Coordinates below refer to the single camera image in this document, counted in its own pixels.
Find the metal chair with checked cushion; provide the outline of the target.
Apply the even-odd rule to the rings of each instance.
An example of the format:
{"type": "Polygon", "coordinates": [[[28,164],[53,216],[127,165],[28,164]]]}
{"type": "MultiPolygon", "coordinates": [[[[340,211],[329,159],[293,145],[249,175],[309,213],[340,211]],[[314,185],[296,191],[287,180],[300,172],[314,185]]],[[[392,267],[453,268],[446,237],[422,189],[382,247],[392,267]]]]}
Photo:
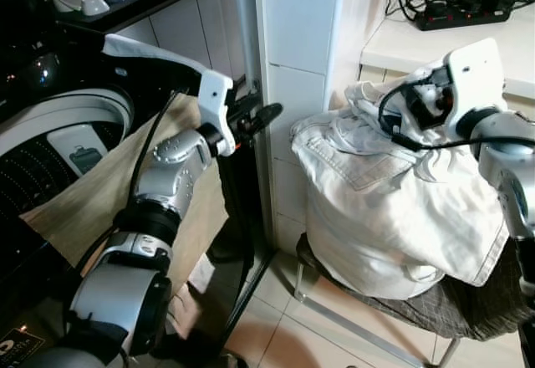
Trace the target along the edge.
{"type": "Polygon", "coordinates": [[[509,239],[489,279],[481,287],[444,277],[438,284],[406,300],[368,298],[345,287],[325,268],[305,233],[297,241],[297,258],[302,268],[312,268],[330,284],[343,291],[348,299],[383,312],[406,325],[447,339],[487,341],[516,333],[532,318],[534,311],[521,287],[522,269],[515,244],[509,239]]]}

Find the black top-load washing machine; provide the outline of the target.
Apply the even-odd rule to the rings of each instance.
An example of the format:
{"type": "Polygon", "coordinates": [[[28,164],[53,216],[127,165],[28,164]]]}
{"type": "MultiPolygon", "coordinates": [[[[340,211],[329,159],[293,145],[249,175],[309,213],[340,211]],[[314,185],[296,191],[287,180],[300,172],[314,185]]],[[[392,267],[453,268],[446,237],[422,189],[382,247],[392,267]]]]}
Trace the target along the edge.
{"type": "MultiPolygon", "coordinates": [[[[119,212],[83,257],[65,266],[22,215],[87,176],[146,122],[150,130],[134,169],[148,169],[165,139],[201,126],[200,73],[167,59],[110,57],[103,43],[102,34],[74,33],[56,23],[19,20],[0,27],[0,368],[18,368],[61,341],[72,298],[110,245],[104,232],[119,212]]],[[[134,169],[122,210],[134,196],[134,169]]],[[[129,368],[165,338],[180,287],[169,268],[163,330],[144,352],[107,368],[129,368]]]]}

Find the black power strip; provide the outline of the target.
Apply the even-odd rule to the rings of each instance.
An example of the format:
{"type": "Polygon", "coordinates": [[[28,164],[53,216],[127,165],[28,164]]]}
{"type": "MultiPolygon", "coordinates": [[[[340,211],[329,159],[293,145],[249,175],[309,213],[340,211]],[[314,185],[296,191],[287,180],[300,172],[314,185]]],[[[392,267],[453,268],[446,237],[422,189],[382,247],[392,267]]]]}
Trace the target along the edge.
{"type": "Polygon", "coordinates": [[[513,0],[430,0],[415,14],[414,25],[420,31],[433,31],[505,23],[512,5],[513,0]]]}

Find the white clothes pile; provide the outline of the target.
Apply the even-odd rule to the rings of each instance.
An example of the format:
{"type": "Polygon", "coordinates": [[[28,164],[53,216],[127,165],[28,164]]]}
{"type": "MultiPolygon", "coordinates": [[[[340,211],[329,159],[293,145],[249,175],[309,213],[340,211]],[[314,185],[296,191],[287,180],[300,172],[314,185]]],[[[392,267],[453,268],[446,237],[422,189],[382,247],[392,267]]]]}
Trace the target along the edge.
{"type": "Polygon", "coordinates": [[[509,235],[497,192],[467,149],[390,141],[377,111],[398,85],[352,84],[343,108],[292,127],[309,181],[307,241],[333,278],[370,298],[415,298],[446,277],[481,287],[509,235]]]}

